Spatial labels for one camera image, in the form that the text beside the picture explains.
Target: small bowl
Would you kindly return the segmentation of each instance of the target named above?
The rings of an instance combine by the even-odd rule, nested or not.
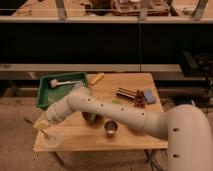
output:
[[[115,121],[109,120],[104,125],[106,135],[113,137],[118,129],[118,124]]]

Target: cable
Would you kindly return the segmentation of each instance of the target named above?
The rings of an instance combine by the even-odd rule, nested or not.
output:
[[[141,23],[140,23],[140,15],[138,16],[138,29],[139,29],[139,49],[138,49],[138,55],[139,55],[139,62],[140,62],[140,72],[142,71],[142,28],[141,28]]]

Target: floor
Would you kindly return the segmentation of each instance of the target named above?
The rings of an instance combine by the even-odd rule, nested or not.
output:
[[[140,151],[72,152],[60,153],[69,166],[62,168],[49,153],[32,151],[36,130],[32,124],[41,114],[35,107],[36,98],[0,98],[0,170],[5,171],[151,171],[145,154]],[[165,103],[165,110],[172,106]],[[166,170],[166,152],[158,151],[156,160]]]

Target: small cup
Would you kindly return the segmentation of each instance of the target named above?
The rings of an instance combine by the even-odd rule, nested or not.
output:
[[[107,121],[104,125],[106,135],[108,137],[113,137],[118,129],[118,124],[115,121]]]

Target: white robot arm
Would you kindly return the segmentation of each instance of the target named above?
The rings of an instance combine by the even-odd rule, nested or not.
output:
[[[44,112],[41,129],[62,122],[75,111],[99,114],[131,129],[168,139],[169,171],[213,171],[213,139],[205,115],[192,105],[180,105],[166,113],[153,113],[98,100],[86,87],[71,91]]]

